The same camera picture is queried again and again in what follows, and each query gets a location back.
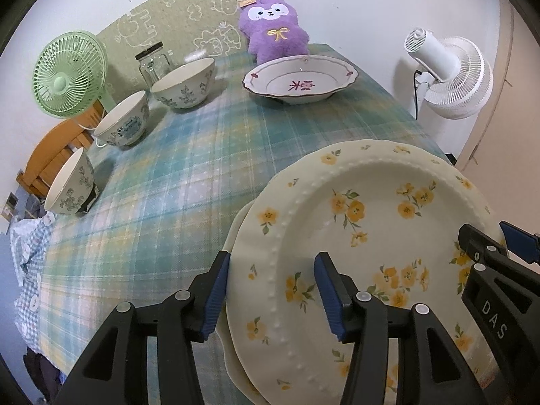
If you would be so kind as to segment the glass mason jar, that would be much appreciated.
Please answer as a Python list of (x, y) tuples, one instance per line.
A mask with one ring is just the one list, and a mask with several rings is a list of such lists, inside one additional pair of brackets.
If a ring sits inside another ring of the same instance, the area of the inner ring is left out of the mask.
[(139, 72), (149, 89), (173, 70), (167, 53), (163, 51), (163, 46), (163, 42), (158, 41), (135, 55)]

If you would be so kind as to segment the wooden bed headboard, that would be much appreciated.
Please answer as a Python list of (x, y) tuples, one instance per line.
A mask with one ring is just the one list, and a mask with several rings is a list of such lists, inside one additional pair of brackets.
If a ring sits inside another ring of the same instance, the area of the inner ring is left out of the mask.
[(92, 128), (101, 121), (104, 108), (96, 101), (82, 115), (61, 121), (37, 144), (18, 173), (17, 182), (25, 191), (38, 198), (49, 193), (56, 175), (72, 154), (79, 148), (89, 149), (94, 141)]

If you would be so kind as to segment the plaid tablecloth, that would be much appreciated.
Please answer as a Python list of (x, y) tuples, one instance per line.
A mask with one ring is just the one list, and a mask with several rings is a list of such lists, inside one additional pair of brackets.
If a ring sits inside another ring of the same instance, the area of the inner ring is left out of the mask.
[(117, 303), (159, 303), (189, 286), (239, 210), (302, 156), (359, 139), (439, 153), (365, 73), (329, 99), (289, 105), (252, 96), (243, 87), (250, 68), (244, 52), (219, 59), (202, 105), (175, 111), (151, 101), (136, 145), (90, 149), (100, 196), (86, 214), (56, 218), (41, 274), (39, 347), (61, 372), (72, 370)]

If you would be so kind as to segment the red rimmed white dish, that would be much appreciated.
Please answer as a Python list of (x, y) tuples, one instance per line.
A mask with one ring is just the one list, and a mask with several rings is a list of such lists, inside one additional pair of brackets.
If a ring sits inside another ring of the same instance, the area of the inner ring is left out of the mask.
[(350, 63), (323, 55), (299, 55), (265, 62), (247, 72), (243, 87), (250, 93), (288, 104), (316, 103), (355, 83), (359, 73)]

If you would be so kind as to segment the purple plush bunny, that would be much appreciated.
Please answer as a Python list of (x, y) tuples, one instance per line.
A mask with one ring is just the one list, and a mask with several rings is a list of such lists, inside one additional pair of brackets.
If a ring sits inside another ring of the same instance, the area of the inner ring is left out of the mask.
[(241, 9), (238, 26), (257, 65), (309, 53), (309, 35), (285, 0), (252, 0)]

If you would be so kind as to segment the blue checkered bedding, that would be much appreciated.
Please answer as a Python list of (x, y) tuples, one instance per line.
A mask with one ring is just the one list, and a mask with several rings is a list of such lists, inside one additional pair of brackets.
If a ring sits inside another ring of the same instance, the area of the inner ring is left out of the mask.
[(9, 229), (10, 250), (20, 293), (15, 300), (15, 325), (27, 346), (42, 354), (39, 345), (39, 307), (42, 273), (56, 215), (25, 218)]

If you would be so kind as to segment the green desk fan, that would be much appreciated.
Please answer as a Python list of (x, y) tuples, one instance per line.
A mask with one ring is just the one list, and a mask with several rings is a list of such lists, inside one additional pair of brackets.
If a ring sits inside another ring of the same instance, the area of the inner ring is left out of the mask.
[(39, 54), (32, 92), (43, 112), (72, 119), (99, 102), (110, 112), (116, 102), (106, 87), (108, 62), (103, 43), (88, 31), (55, 37)]

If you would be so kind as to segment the green cartoon mat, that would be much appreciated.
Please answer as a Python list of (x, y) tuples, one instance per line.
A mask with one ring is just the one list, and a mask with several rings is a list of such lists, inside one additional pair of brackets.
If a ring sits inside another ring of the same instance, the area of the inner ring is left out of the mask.
[(106, 87), (113, 99), (148, 88), (135, 56), (157, 42), (174, 67), (196, 50), (212, 58), (246, 50), (238, 30), (240, 1), (147, 0), (110, 24), (97, 37), (106, 50)]

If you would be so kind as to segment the white floor fan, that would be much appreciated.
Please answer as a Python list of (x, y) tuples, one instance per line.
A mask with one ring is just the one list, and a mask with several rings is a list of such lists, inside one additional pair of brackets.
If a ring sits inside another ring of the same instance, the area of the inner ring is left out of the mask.
[(405, 51), (416, 61), (413, 110), (423, 104), (447, 120), (478, 114), (491, 97), (494, 77), (481, 50), (465, 37), (437, 39), (418, 27), (405, 39)]

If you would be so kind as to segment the yellow floral plate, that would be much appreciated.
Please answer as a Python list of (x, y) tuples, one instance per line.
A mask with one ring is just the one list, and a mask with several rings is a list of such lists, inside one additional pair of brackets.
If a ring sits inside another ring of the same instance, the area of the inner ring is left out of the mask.
[(394, 307), (424, 303), (481, 385), (496, 364), (462, 303), (471, 259), (459, 228), (504, 235), (463, 174), (404, 143), (336, 143), (274, 177), (231, 253), (226, 310), (234, 349), (271, 404), (336, 404), (352, 348), (329, 328), (313, 267), (329, 253), (356, 286)]

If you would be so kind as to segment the cotton swab container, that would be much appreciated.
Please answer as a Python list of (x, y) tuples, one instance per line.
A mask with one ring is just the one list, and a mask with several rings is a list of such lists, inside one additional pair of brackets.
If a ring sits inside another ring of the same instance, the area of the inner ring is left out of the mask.
[(184, 58), (184, 63), (188, 64), (190, 62), (194, 62), (200, 59), (205, 59), (207, 57), (207, 50), (206, 49), (199, 49), (195, 50), (192, 53), (189, 53)]

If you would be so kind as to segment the blue floral bowl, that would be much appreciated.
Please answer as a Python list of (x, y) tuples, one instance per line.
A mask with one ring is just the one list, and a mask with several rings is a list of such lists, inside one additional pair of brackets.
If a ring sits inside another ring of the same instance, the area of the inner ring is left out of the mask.
[(145, 90), (139, 90), (118, 103), (107, 113), (93, 131), (99, 143), (125, 147), (135, 143), (143, 134), (149, 119)]

